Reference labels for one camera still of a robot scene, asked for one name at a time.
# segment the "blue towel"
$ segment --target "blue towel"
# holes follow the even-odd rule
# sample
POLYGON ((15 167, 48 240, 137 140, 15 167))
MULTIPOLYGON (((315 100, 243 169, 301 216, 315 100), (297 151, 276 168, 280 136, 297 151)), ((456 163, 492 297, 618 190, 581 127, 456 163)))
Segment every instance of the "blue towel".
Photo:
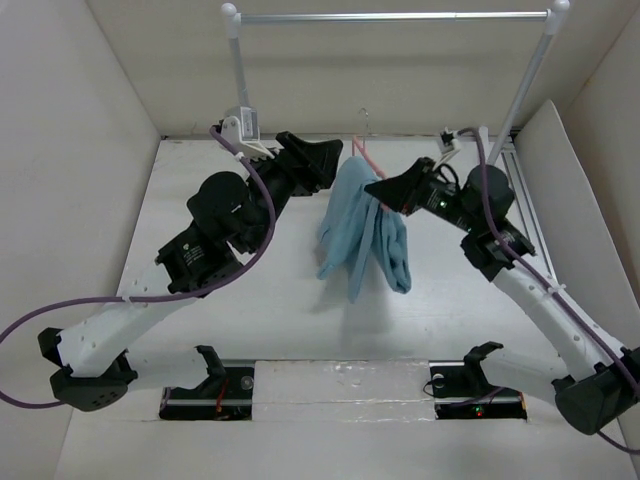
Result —
POLYGON ((396 212, 385 212, 364 187, 378 181, 369 164, 351 157, 340 167, 329 207, 318 229, 318 240, 327 256, 318 271, 325 279, 337 267, 349 272, 349 301, 355 302, 362 286, 371 251, 391 289, 407 293, 411 275, 407 259, 407 232, 396 212))

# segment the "white tabletop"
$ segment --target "white tabletop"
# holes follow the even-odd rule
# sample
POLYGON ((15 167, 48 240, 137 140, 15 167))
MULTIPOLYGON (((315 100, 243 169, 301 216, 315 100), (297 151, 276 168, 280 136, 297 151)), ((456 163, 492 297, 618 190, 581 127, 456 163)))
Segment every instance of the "white tabletop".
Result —
MULTIPOLYGON (((438 153, 433 139, 417 137, 370 139, 367 148, 389 175, 438 153)), ((347 144, 342 159, 349 154, 347 144)), ((476 164, 471 142, 451 162, 462 179, 476 164)), ((242 167, 213 141, 161 143, 123 284, 188 226, 186 200, 221 170, 242 167)), ((328 199, 329 192, 291 199, 270 248, 249 274, 170 316, 136 347, 210 344, 223 359, 442 360, 460 359, 474 345, 494 340, 522 353, 555 354, 524 313, 470 266, 459 246, 464 233, 425 212, 405 220, 411 292, 392 292, 371 261, 358 301, 349 304, 344 272, 316 279, 321 253, 315 231, 328 199)), ((524 228, 521 210, 514 206, 509 215, 524 228)), ((380 381, 393 385, 384 372, 380 381)), ((387 426, 162 422, 158 403, 159 392, 135 392, 93 414, 74 412, 58 478, 98 472, 96 478, 169 479, 188 468, 188 478, 225 479, 636 478, 627 455, 573 431, 538 401, 529 402, 529 423, 434 422, 433 407, 425 404, 431 413, 424 421, 387 426), (319 455, 315 445, 326 452, 319 455)), ((607 431, 620 438, 617 424, 607 431)))

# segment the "metal rod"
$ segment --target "metal rod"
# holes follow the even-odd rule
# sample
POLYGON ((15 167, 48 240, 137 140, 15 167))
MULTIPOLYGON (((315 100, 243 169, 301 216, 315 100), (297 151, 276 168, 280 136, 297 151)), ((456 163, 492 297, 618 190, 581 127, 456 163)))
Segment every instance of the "metal rod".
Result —
POLYGON ((231 58, 233 59, 233 73, 236 76, 236 88, 238 89, 238 101, 240 106, 249 106, 249 90, 247 80, 244 78, 244 67, 242 65, 242 54, 240 53, 240 39, 230 38, 231 58))
POLYGON ((381 23, 381 22, 544 22, 543 12, 425 12, 425 13, 327 13, 289 15, 240 15, 240 25, 287 25, 292 23, 381 23))
POLYGON ((529 88, 531 88, 531 84, 533 83, 538 70, 540 69, 540 65, 542 64, 542 60, 544 60, 544 56, 549 49, 549 45, 551 44, 551 40, 553 39, 553 35, 548 33, 543 33, 542 38, 540 38, 540 42, 536 47, 536 50, 529 61, 529 66, 527 67, 527 71, 522 77, 522 81, 520 82, 520 86, 518 87, 518 91, 516 92, 516 96, 513 99, 513 103, 511 104, 511 108, 509 108, 509 113, 507 113, 507 117, 504 119, 504 123, 502 124, 502 128, 500 129, 500 134, 493 144, 493 148, 491 149, 491 154, 489 155, 489 159, 487 163, 489 165, 495 165, 500 152, 502 151, 502 147, 504 147, 505 142, 507 141, 507 137, 511 133, 511 129, 513 128, 513 123, 516 121, 516 116, 518 112, 520 112, 520 108, 522 107, 522 103, 524 102, 525 97, 527 96, 527 92, 529 88))

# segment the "beige wall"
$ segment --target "beige wall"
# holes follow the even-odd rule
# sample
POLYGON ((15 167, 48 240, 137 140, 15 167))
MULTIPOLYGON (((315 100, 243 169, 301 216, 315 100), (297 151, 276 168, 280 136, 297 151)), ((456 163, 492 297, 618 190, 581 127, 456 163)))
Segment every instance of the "beige wall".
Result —
MULTIPOLYGON (((158 134, 83 0, 0 0, 0 329, 34 308, 113 294, 158 134)), ((0 348, 0 389, 52 400, 34 320, 0 348)), ((53 478, 71 409, 0 402, 0 478, 53 478)))
MULTIPOLYGON (((223 0, 88 0, 155 125, 205 133, 236 102, 223 0)), ((638 0, 572 0, 573 12, 521 118, 560 111, 595 70, 638 0)), ((238 0, 245 13, 544 10, 551 0, 238 0)), ((502 122, 542 25, 249 27, 242 48, 263 132, 433 133, 502 122)))
MULTIPOLYGON (((566 111, 564 123, 640 300, 640 10, 566 111)), ((640 448, 639 409, 620 424, 627 444, 640 448)), ((633 461, 640 473, 640 457, 633 461)))

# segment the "metal hook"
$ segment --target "metal hook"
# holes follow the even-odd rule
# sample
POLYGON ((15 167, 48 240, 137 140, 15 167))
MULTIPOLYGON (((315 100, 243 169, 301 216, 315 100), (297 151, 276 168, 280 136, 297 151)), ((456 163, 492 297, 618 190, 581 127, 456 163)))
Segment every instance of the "metal hook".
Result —
POLYGON ((362 148, 367 147, 367 137, 371 134, 371 127, 369 126, 369 112, 366 108, 362 107, 358 110, 358 115, 364 113, 365 124, 364 124, 364 135, 362 135, 362 148))

